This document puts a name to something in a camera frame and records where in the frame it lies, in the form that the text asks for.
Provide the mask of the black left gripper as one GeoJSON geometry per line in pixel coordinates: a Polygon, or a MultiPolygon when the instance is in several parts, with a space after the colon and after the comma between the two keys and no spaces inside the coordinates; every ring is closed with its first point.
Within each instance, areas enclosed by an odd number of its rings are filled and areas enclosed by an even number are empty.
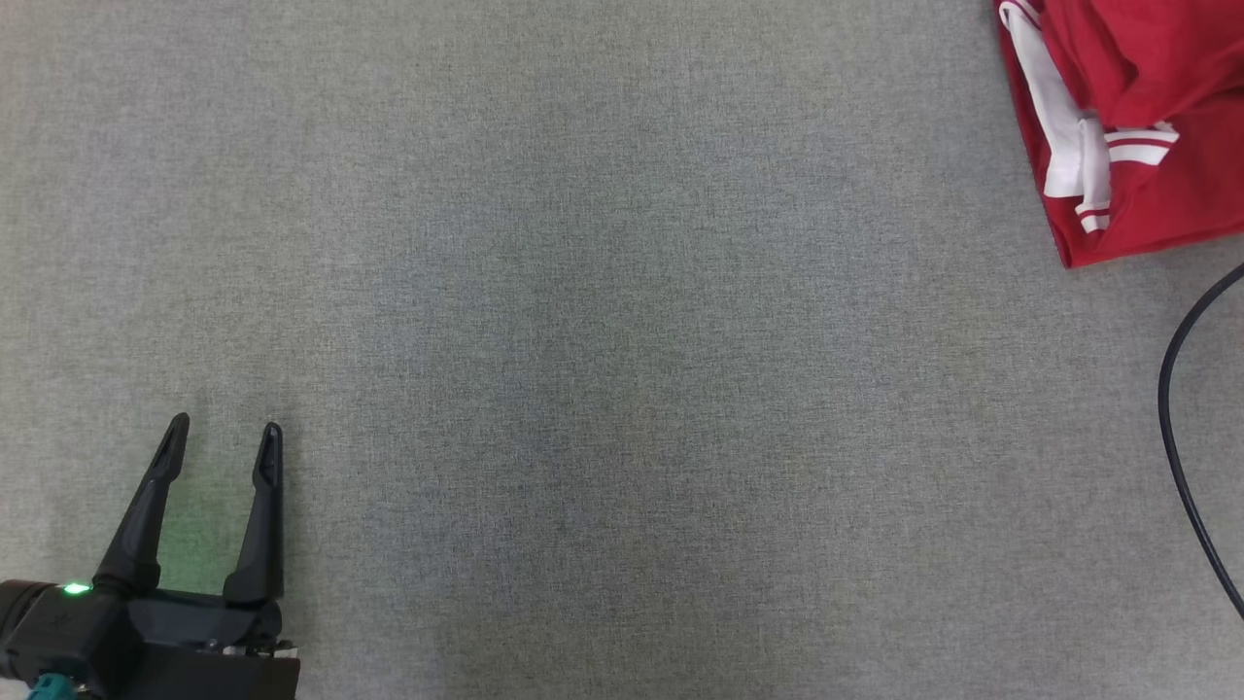
{"type": "MultiPolygon", "coordinates": [[[[158,550],[169,489],[180,474],[190,417],[178,413],[139,479],[92,577],[95,589],[147,596],[160,579],[158,550]]],[[[297,647],[282,638],[282,430],[262,426],[254,499],[238,563],[219,596],[148,596],[127,610],[143,642],[114,699],[294,699],[297,647]]]]}

